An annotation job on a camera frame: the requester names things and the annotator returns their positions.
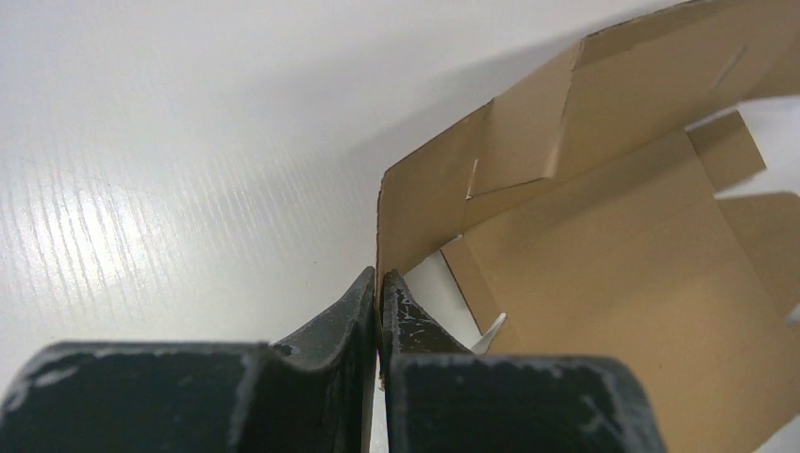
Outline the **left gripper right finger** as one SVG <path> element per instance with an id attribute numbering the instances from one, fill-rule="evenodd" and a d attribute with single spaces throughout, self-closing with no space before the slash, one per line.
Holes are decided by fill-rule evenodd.
<path id="1" fill-rule="evenodd" d="M 392 452 L 662 452 L 645 391 L 597 356 L 478 355 L 383 277 L 381 371 Z"/>

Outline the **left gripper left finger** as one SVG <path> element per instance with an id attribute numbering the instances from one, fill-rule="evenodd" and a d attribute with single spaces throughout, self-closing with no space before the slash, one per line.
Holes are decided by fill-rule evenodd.
<path id="1" fill-rule="evenodd" d="M 62 342 L 1 403 L 5 452 L 365 452 L 375 269 L 269 343 Z"/>

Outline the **brown cardboard box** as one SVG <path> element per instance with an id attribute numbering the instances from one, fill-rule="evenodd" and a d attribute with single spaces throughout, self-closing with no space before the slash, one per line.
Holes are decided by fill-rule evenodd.
<path id="1" fill-rule="evenodd" d="M 610 356 L 673 452 L 799 414 L 799 198 L 738 113 L 799 92 L 795 1 L 686 1 L 586 35 L 387 170 L 377 268 L 441 253 L 495 353 Z"/>

